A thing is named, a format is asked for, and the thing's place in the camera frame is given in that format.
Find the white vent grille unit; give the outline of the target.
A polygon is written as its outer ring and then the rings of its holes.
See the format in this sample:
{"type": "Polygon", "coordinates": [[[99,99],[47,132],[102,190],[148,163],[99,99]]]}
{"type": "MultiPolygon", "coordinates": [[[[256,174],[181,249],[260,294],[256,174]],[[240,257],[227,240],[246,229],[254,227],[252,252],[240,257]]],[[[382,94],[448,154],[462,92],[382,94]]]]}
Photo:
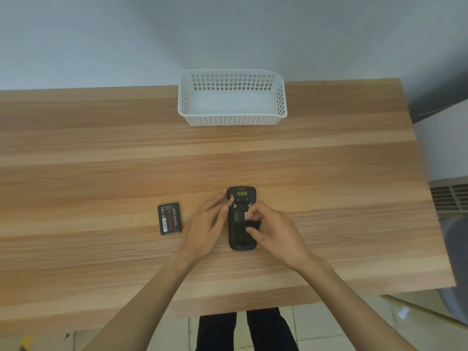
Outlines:
{"type": "Polygon", "coordinates": [[[429,187],[440,218],[468,217],[468,176],[429,181],[429,187]]]}

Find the person's left forearm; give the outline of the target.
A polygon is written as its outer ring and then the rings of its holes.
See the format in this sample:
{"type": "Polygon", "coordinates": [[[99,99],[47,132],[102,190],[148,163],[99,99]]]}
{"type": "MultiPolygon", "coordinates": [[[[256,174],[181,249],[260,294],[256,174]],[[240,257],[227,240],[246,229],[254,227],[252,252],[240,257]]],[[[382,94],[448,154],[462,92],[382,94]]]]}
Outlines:
{"type": "Polygon", "coordinates": [[[146,351],[169,303],[203,255],[174,253],[82,351],[146,351]]]}

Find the person's left hand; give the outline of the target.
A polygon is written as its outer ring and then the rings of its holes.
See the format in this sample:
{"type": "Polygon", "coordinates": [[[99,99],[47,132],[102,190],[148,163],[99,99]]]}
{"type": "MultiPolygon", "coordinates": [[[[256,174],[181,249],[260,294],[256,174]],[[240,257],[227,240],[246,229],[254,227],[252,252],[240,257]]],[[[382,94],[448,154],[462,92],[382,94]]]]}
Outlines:
{"type": "Polygon", "coordinates": [[[227,201],[226,193],[227,189],[224,189],[219,195],[204,202],[184,227],[179,250],[194,263],[210,254],[220,238],[213,234],[215,221],[213,208],[227,201]]]}

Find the person's right hand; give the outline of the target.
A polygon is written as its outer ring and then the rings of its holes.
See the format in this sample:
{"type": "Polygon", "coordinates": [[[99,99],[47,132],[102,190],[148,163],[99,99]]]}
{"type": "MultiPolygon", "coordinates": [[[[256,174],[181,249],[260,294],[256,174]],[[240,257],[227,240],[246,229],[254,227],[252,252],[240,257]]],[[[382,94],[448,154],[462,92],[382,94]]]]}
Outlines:
{"type": "Polygon", "coordinates": [[[256,242],[288,268],[300,272],[313,261],[319,261],[285,212],[258,201],[249,208],[247,219],[261,222],[259,231],[266,238],[256,242]]]}

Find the person's right forearm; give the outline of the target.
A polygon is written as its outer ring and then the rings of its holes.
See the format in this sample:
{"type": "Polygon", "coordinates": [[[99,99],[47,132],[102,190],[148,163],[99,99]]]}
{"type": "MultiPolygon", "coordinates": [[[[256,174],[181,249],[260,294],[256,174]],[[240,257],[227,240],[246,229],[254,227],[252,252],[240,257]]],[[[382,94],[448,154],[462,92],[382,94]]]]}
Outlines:
{"type": "Polygon", "coordinates": [[[356,351],[418,351],[375,312],[323,259],[292,267],[313,288],[356,351]]]}

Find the person's black trousers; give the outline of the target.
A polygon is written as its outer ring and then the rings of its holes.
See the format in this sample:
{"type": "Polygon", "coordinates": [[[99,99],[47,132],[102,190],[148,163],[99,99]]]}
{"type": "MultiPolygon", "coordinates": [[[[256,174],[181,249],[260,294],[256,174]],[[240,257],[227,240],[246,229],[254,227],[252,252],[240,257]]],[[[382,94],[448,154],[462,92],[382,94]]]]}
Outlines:
{"type": "MultiPolygon", "coordinates": [[[[201,316],[196,351],[234,351],[236,318],[236,312],[201,316]]],[[[254,351],[299,351],[278,307],[247,311],[247,323],[254,351]]]]}

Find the white plastic lattice basket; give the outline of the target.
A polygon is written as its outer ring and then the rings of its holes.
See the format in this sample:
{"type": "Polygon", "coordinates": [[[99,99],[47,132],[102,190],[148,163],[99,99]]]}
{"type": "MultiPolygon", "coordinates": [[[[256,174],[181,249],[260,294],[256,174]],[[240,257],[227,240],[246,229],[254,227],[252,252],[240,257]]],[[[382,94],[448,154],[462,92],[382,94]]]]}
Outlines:
{"type": "Polygon", "coordinates": [[[190,126],[267,126],[287,117],[283,78],[270,70],[184,70],[178,112],[190,126]]]}

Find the black labelled battery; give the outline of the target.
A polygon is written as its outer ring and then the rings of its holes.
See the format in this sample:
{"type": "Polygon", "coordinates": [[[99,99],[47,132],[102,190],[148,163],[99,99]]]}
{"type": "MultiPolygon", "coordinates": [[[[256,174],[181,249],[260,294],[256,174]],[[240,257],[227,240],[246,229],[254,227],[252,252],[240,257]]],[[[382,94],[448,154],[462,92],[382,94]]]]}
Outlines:
{"type": "Polygon", "coordinates": [[[157,207],[160,234],[162,236],[183,231],[180,206],[178,202],[157,207]]]}

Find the black handheld terminal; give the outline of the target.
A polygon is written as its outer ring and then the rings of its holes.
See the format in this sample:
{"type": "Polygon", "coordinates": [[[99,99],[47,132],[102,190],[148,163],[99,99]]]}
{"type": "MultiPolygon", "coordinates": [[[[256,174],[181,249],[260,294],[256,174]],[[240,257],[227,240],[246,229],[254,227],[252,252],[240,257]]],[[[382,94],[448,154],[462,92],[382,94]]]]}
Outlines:
{"type": "Polygon", "coordinates": [[[233,198],[227,218],[227,227],[230,222],[247,220],[249,208],[256,202],[256,189],[254,187],[230,187],[227,189],[227,200],[233,198]]]}

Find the black battery cover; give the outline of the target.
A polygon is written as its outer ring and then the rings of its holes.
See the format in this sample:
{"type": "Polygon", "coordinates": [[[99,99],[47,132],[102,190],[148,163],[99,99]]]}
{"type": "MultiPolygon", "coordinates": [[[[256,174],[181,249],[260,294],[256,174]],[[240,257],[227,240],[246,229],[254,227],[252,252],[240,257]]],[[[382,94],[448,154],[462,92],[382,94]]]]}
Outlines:
{"type": "Polygon", "coordinates": [[[259,230],[260,225],[261,222],[255,220],[244,220],[241,222],[228,223],[228,237],[231,249],[236,251],[248,251],[255,249],[257,247],[257,242],[246,231],[246,228],[252,227],[256,230],[259,230]]]}

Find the grey chair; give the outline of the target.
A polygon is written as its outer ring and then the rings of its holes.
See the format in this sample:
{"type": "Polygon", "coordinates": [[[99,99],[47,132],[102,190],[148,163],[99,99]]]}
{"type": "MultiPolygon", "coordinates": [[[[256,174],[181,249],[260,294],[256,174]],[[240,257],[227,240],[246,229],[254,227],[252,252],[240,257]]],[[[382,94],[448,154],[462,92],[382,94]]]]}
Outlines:
{"type": "Polygon", "coordinates": [[[438,289],[448,312],[468,325],[468,217],[439,221],[456,286],[438,289]]]}

